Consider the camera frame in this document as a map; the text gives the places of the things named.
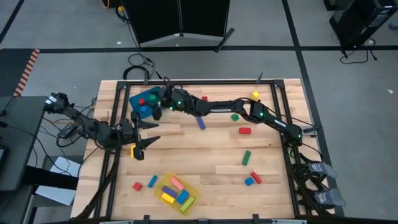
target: concrete floor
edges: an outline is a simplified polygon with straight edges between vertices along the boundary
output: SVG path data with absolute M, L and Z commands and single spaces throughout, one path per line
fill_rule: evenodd
M 0 27 L 17 1 L 0 5 Z M 289 0 L 301 46 L 334 46 L 328 24 L 332 15 L 320 0 Z M 231 0 L 229 26 L 236 29 L 228 45 L 293 46 L 280 0 Z M 398 30 L 387 24 L 374 35 L 378 45 L 398 45 Z M 200 40 L 183 45 L 206 45 Z M 160 43 L 175 45 L 178 40 Z M 125 24 L 97 1 L 25 1 L 0 48 L 133 47 Z M 379 58 L 365 64 L 342 65 L 339 51 L 303 52 L 319 114 L 325 129 L 338 186 L 347 217 L 398 220 L 395 193 L 398 168 L 395 127 L 398 125 L 398 54 L 374 51 Z M 361 60 L 356 52 L 352 60 Z M 88 105 L 101 80 L 121 79 L 129 53 L 40 54 L 24 95 L 61 91 L 77 105 Z M 157 71 L 170 78 L 301 78 L 294 51 L 151 52 L 144 54 Z M 141 78 L 132 74 L 131 78 Z M 55 129 L 43 124 L 51 132 Z M 40 134 L 51 155 L 60 156 L 54 139 Z M 86 142 L 78 141 L 65 153 L 83 155 Z M 43 153 L 39 153 L 39 163 Z M 35 223 L 65 220 L 70 207 L 41 208 Z

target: wooden tabletop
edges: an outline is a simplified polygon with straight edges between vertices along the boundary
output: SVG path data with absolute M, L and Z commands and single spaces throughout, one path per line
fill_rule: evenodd
M 307 122 L 310 115 L 299 79 L 285 79 L 285 89 L 292 116 Z M 110 120 L 117 81 L 102 81 L 94 117 Z M 153 86 L 134 86 L 134 96 Z M 268 85 L 184 85 L 190 94 L 207 96 L 209 101 L 234 100 L 260 93 L 261 103 L 274 110 L 271 88 Z M 283 102 L 278 92 L 281 112 Z M 121 93 L 118 116 L 121 114 L 124 93 Z M 128 106 L 127 114 L 132 108 Z M 258 213 L 261 218 L 293 218 L 287 173 L 282 154 L 279 133 L 265 124 L 252 124 L 240 118 L 231 119 L 230 113 L 209 114 L 203 118 L 206 125 L 201 130 L 193 116 L 178 111 L 164 110 L 160 121 L 146 118 L 144 121 L 160 126 L 141 132 L 143 138 L 161 136 L 147 148 L 144 161 L 130 157 L 130 146 L 123 146 L 116 182 L 112 219 L 237 219 L 251 218 Z M 252 134 L 241 135 L 239 127 L 252 129 Z M 316 138 L 304 136 L 303 142 L 317 148 Z M 96 146 L 87 144 L 85 156 Z M 247 166 L 242 166 L 246 150 L 251 151 Z M 309 159 L 320 160 L 317 152 L 301 146 L 300 152 Z M 83 164 L 76 190 L 72 217 L 78 215 L 98 189 L 104 151 L 97 150 Z M 191 214 L 182 216 L 154 197 L 154 189 L 146 187 L 153 175 L 159 178 L 172 171 L 196 187 L 201 193 Z M 247 186 L 244 180 L 255 171 L 262 184 Z M 135 182 L 143 185 L 135 191 Z M 108 192 L 104 194 L 101 214 L 104 215 Z

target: red cube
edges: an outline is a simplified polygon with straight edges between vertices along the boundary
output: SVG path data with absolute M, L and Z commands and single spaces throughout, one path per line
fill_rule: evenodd
M 136 182 L 132 187 L 133 187 L 136 191 L 140 191 L 140 190 L 141 190 L 141 187 L 142 187 L 142 184 Z
M 260 178 L 255 172 L 251 173 L 251 176 L 253 177 L 254 180 L 256 180 L 256 182 L 257 182 L 258 184 L 261 184 L 261 183 L 262 183 L 261 178 Z
M 251 128 L 239 128 L 239 134 L 251 134 Z

